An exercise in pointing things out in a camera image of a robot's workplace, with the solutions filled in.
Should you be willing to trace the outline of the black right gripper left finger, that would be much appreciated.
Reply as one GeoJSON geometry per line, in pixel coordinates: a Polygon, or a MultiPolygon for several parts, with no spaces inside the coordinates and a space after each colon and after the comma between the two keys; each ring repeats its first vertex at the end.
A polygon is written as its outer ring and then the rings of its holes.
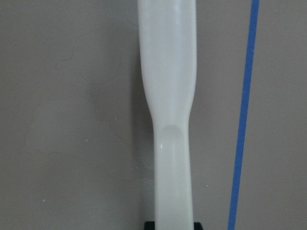
{"type": "Polygon", "coordinates": [[[143,230],[155,230],[154,221],[146,221],[143,226],[143,230]]]}

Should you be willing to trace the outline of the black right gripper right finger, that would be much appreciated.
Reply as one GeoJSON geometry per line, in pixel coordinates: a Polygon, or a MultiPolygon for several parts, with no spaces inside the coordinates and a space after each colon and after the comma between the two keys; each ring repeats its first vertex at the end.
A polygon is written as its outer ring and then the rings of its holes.
{"type": "Polygon", "coordinates": [[[200,222],[194,222],[194,230],[202,230],[202,224],[200,222]]]}

